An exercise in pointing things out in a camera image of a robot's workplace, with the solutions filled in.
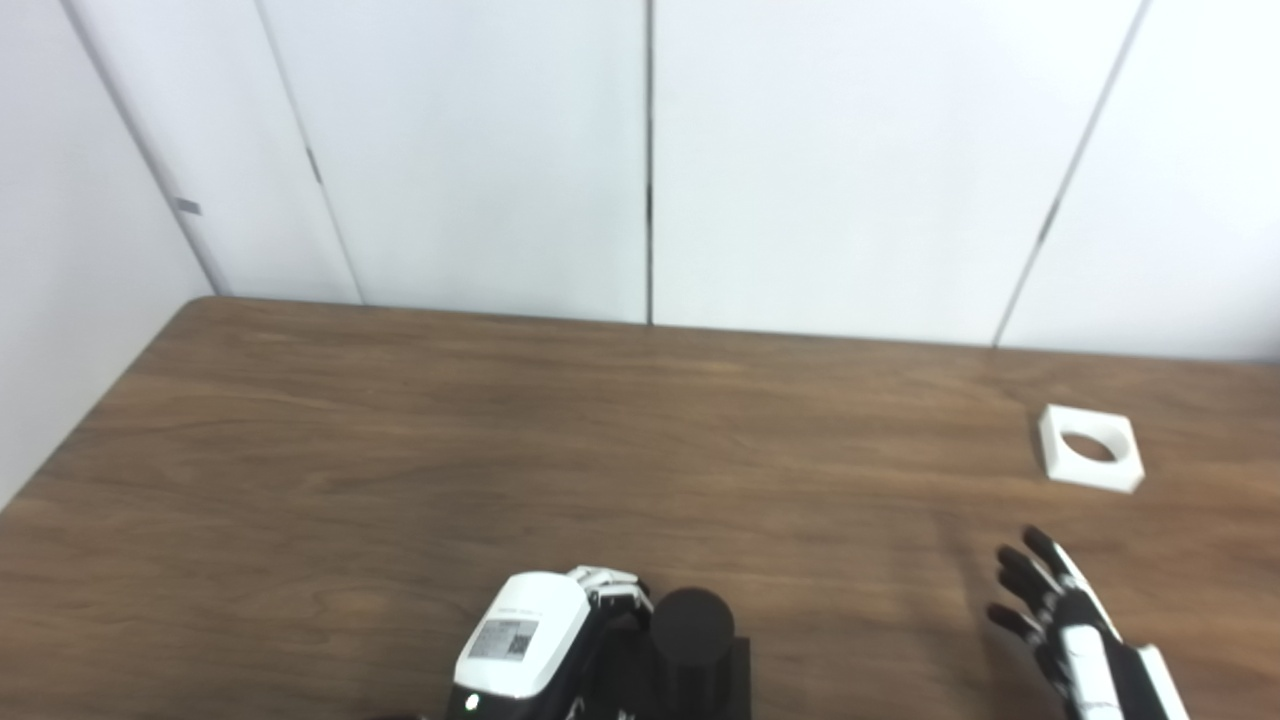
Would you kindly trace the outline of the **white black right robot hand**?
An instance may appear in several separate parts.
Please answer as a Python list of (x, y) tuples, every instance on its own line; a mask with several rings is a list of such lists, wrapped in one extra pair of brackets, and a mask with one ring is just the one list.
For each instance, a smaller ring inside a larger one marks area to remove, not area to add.
[(1068, 719), (1187, 719), (1161, 651), (1119, 633), (1070, 553), (1038, 527), (1024, 550), (998, 547), (997, 580), (1021, 610), (992, 603), (987, 618), (1016, 637), (1061, 696)]

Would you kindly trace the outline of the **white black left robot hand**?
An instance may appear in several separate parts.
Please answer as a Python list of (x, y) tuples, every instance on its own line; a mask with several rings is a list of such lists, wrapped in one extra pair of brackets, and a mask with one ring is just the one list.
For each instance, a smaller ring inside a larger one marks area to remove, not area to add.
[(582, 719), (590, 666), (625, 616), (649, 626), (635, 574), (579, 565), (509, 577), (454, 664), (448, 719)]

